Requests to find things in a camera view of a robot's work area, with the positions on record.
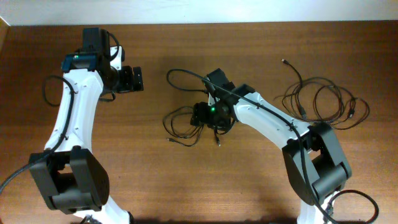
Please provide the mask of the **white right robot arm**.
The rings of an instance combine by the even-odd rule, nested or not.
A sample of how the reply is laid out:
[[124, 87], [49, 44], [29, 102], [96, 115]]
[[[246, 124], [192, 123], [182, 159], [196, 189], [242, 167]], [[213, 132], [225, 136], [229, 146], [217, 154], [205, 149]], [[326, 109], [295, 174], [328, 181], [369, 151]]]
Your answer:
[[228, 89], [205, 83], [209, 101], [194, 106], [194, 124], [225, 129], [232, 121], [248, 125], [281, 151], [289, 183], [301, 199], [297, 223], [336, 223], [333, 201], [352, 176], [332, 128], [311, 125], [272, 106], [247, 85]]

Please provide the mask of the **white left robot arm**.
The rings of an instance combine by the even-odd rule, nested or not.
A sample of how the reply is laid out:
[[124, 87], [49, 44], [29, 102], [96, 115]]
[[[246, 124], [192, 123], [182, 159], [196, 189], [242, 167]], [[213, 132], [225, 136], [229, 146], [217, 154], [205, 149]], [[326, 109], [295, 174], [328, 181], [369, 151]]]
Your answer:
[[29, 158], [29, 171], [51, 210], [93, 223], [134, 223], [109, 192], [109, 177], [92, 151], [96, 106], [101, 96], [143, 89], [139, 67], [122, 65], [120, 45], [94, 46], [67, 55], [61, 102], [44, 151]]

